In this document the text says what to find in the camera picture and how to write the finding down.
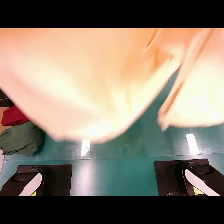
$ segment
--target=folded clothing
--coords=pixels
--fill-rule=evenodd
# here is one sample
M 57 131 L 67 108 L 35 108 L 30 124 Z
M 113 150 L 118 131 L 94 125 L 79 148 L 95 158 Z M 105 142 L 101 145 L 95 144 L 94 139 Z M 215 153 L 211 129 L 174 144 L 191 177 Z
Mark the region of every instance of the folded clothing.
M 1 123 L 3 126 L 14 126 L 28 121 L 29 119 L 16 106 L 13 106 L 3 112 Z
M 31 156 L 43 143 L 44 132 L 32 122 L 13 126 L 0 134 L 0 148 L 4 155 Z

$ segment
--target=green table surface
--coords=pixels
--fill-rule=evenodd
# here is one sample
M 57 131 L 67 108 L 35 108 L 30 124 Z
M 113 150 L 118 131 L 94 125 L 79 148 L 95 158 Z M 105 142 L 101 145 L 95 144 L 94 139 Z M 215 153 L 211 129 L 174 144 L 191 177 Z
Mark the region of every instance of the green table surface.
M 25 164 L 72 164 L 71 195 L 158 195 L 154 162 L 161 160 L 207 158 L 224 174 L 224 125 L 161 131 L 157 113 L 175 77 L 129 130 L 107 143 L 91 145 L 85 157 L 80 143 L 55 142 L 47 135 L 44 148 L 35 155 L 6 156 L 0 188 L 18 165 Z M 189 147 L 187 134 L 194 135 L 196 151 Z

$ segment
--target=dark green cloth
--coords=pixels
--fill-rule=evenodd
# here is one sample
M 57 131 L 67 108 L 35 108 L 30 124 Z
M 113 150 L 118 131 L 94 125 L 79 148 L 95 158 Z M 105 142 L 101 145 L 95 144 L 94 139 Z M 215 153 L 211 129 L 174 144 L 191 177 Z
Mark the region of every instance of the dark green cloth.
M 0 134 L 0 148 L 4 155 L 31 156 L 44 142 L 44 132 L 32 122 L 13 126 Z

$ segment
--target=peach cloth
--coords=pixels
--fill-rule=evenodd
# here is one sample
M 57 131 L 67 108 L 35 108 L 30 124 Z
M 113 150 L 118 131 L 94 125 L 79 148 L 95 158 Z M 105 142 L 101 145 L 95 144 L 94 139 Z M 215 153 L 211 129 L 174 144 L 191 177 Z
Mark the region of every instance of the peach cloth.
M 0 88 L 54 139 L 104 142 L 183 65 L 159 123 L 214 125 L 224 120 L 222 45 L 223 29 L 210 28 L 0 29 Z

